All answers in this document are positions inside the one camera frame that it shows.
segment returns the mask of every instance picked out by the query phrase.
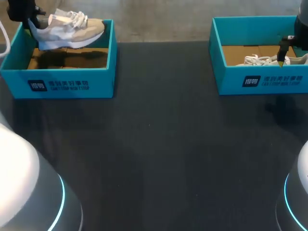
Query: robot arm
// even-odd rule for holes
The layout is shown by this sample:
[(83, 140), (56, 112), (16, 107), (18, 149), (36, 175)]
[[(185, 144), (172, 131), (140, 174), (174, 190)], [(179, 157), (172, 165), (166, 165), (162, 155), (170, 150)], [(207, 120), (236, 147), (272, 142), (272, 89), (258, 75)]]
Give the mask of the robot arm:
[(277, 54), (277, 61), (280, 67), (283, 66), (289, 46), (296, 46), (303, 51), (308, 51), (308, 0), (302, 0), (300, 4), (295, 21), (295, 34), (283, 37), (279, 46), (280, 49)]

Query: white sneaker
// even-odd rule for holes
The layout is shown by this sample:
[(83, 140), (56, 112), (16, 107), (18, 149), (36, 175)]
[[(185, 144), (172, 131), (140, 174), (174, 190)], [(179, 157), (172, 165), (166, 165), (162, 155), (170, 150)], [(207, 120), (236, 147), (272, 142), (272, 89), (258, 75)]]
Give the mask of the white sneaker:
[(101, 19), (88, 19), (82, 12), (67, 12), (65, 16), (51, 14), (45, 29), (37, 29), (31, 20), (28, 22), (41, 51), (85, 47), (96, 41), (105, 29)]
[[(305, 54), (303, 57), (293, 58), (285, 57), (285, 65), (295, 65), (295, 64), (308, 64), (308, 54)], [(264, 66), (264, 65), (279, 65), (277, 61), (277, 55), (273, 57), (258, 57), (256, 54), (254, 56), (246, 56), (243, 64), (237, 66)]]

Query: logo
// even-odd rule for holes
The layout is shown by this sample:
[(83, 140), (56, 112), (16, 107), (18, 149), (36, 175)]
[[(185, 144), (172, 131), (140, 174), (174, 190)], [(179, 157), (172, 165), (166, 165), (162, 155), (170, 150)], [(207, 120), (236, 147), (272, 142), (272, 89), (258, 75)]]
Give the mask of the logo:
[(47, 91), (43, 80), (28, 80), (28, 84), (32, 91)]
[(259, 84), (261, 76), (246, 76), (243, 87), (256, 87)]

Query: black table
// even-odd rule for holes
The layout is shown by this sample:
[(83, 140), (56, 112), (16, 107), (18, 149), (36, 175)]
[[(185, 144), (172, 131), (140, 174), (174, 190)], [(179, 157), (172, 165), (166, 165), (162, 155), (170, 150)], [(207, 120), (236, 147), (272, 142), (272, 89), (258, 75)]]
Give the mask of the black table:
[(75, 190), (86, 231), (277, 230), (308, 96), (219, 96), (207, 46), (120, 43), (108, 100), (10, 103), (2, 83), (2, 109)]

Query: blue light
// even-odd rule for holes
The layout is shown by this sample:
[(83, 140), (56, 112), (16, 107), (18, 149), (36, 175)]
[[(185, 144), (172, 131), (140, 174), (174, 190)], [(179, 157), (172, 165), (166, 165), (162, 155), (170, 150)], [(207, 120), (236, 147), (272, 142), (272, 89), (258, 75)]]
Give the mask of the blue light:
[(56, 219), (54, 220), (54, 222), (52, 223), (52, 225), (50, 226), (50, 228), (47, 230), (47, 231), (52, 231), (52, 229), (55, 227), (55, 225), (57, 224), (60, 216), (61, 216), (61, 213), (62, 213), (62, 210), (63, 210), (63, 207), (64, 207), (64, 201), (65, 201), (65, 189), (64, 189), (64, 183), (63, 183), (63, 180), (62, 178), (60, 177), (60, 180), (61, 180), (61, 184), (62, 184), (62, 192), (63, 192), (63, 195), (62, 195), (62, 201), (61, 201), (61, 206), (60, 206), (60, 209), (59, 209), (59, 212), (58, 212), (58, 215), (56, 216)]
[(284, 183), (284, 199), (285, 199), (285, 203), (287, 204), (287, 207), (289, 209), (289, 212), (290, 214), (292, 215), (293, 219), (297, 222), (297, 224), (304, 230), (304, 231), (307, 231), (305, 229), (305, 227), (296, 219), (296, 217), (294, 216), (294, 214), (292, 213), (290, 207), (289, 207), (289, 203), (288, 203), (288, 200), (287, 200), (287, 194), (286, 194), (286, 187), (287, 187), (287, 180), (288, 180), (288, 177), (289, 177), (289, 174), (287, 176), (287, 179), (285, 179), (285, 183)]

